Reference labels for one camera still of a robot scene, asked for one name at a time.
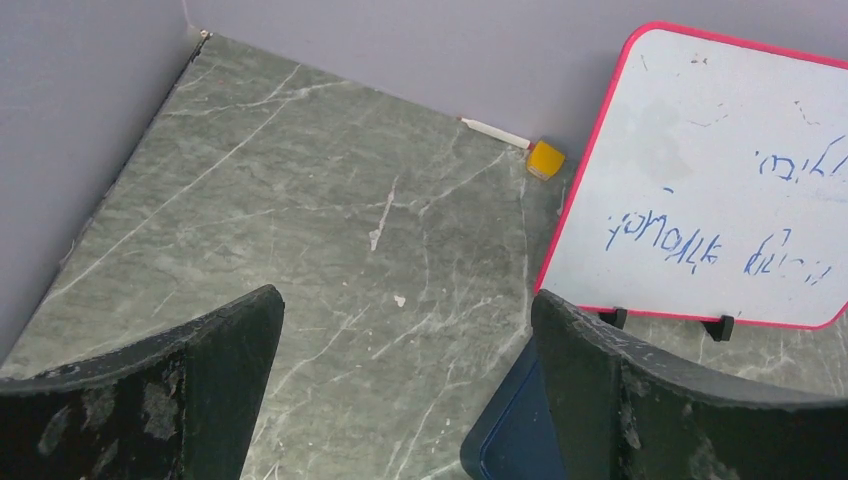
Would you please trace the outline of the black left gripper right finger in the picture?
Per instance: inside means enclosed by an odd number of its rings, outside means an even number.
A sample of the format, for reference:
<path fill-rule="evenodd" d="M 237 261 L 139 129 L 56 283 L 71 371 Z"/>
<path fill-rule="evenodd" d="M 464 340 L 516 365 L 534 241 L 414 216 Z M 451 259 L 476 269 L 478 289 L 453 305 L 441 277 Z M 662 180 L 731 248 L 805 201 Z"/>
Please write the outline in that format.
<path fill-rule="evenodd" d="M 548 291 L 531 325 L 571 479 L 843 479 L 847 402 L 724 374 Z"/>

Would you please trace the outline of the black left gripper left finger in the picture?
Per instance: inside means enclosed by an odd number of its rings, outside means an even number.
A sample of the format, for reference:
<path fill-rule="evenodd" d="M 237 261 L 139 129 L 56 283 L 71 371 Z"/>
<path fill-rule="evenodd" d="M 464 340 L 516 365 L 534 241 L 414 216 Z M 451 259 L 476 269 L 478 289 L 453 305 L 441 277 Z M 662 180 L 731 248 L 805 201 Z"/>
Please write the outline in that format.
<path fill-rule="evenodd" d="M 284 322 L 262 286 L 111 352 L 1 382 L 5 479 L 237 479 Z"/>

